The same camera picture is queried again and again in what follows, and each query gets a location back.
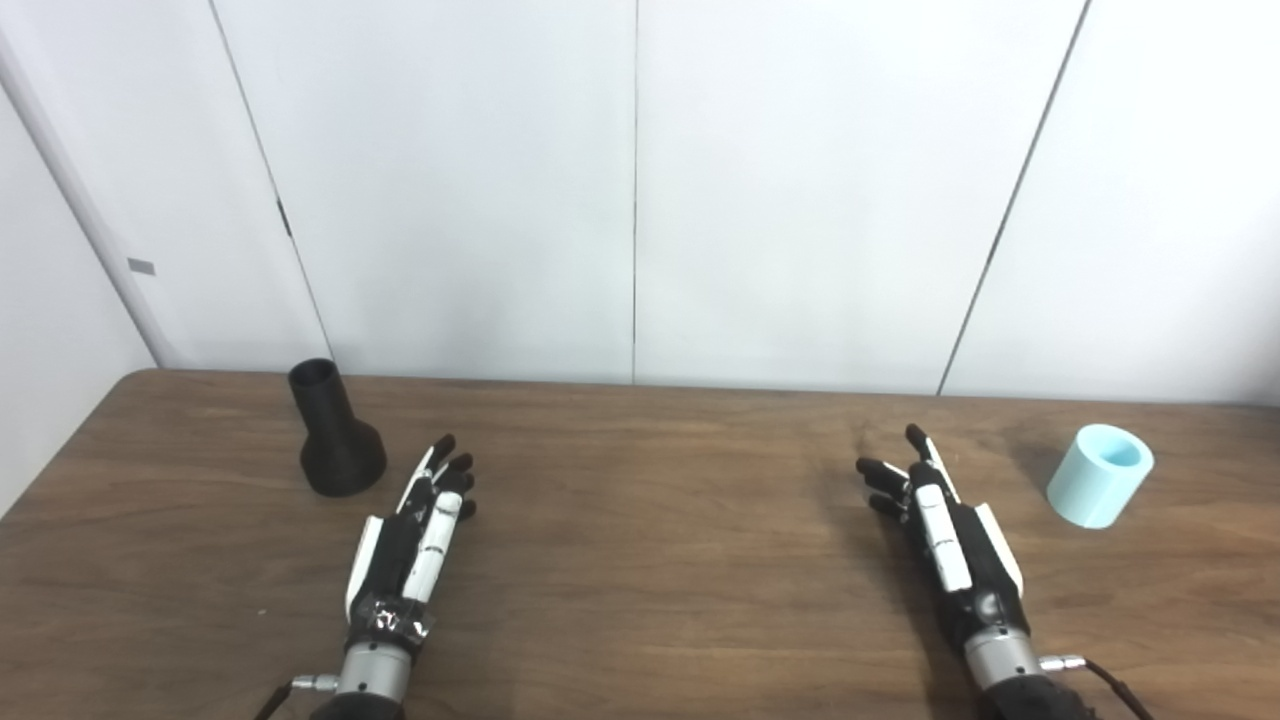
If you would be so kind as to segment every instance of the black vase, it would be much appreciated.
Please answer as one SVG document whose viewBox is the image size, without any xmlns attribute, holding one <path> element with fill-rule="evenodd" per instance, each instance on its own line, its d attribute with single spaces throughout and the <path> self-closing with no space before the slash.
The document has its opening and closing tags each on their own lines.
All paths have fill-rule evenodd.
<svg viewBox="0 0 1280 720">
<path fill-rule="evenodd" d="M 316 357 L 294 365 L 289 389 L 307 425 L 301 460 L 311 489 L 348 497 L 376 483 L 387 469 L 383 438 L 356 419 L 333 360 Z"/>
</svg>

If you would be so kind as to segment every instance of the wood grain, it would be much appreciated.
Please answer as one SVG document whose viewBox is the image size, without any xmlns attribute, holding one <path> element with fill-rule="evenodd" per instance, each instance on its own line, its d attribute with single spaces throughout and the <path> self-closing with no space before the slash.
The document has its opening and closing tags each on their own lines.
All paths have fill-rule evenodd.
<svg viewBox="0 0 1280 720">
<path fill-rule="evenodd" d="M 143 372 L 0 521 L 5 716 L 248 719 L 333 671 L 362 518 L 444 432 L 476 456 L 412 717 L 934 719 L 970 691 L 854 459 L 909 421 L 989 501 L 1041 652 L 1106 665 L 1161 720 L 1280 708 L 1280 413 L 1243 407 L 348 378 L 390 465 L 311 493 L 283 375 Z M 1075 428 L 1157 466 L 1120 521 L 1038 484 Z M 1103 717 L 1101 684 L 1068 679 Z M 279 717 L 305 717 L 294 697 Z"/>
</svg>

